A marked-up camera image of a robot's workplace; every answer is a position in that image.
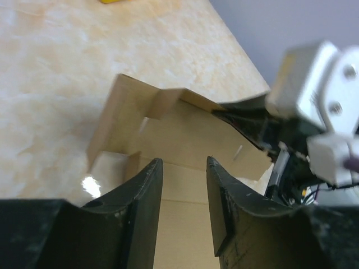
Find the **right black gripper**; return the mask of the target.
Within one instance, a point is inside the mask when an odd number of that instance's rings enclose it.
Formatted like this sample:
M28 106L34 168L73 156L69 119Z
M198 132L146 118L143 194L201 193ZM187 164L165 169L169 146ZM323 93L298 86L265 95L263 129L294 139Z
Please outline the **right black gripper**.
M274 164L265 197L286 206L302 204L308 187L320 183L309 168L307 139L324 130L303 119L280 119L265 108L267 94L220 103L211 114L226 122Z

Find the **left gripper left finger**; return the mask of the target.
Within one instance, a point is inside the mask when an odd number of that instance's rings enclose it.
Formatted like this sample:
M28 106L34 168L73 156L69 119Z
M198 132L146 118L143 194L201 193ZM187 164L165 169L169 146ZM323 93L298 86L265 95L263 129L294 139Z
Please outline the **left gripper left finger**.
M153 159L83 207L64 202L39 268L153 268L162 186L163 162Z

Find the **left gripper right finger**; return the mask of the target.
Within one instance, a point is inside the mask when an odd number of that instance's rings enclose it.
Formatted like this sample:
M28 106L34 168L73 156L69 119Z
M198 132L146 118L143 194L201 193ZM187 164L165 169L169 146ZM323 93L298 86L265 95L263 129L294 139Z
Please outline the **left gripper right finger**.
M221 268L330 268L307 208L259 194L207 158L214 255Z

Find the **brown cardboard paper box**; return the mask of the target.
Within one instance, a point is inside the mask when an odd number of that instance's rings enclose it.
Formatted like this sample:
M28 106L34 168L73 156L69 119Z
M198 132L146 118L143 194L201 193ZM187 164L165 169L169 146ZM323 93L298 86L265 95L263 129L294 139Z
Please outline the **brown cardboard paper box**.
M105 156L128 157L121 179L163 161L155 268L218 268L213 251L206 160L264 193L270 159L211 114L218 105L188 89L159 89L118 75L86 151L89 171Z

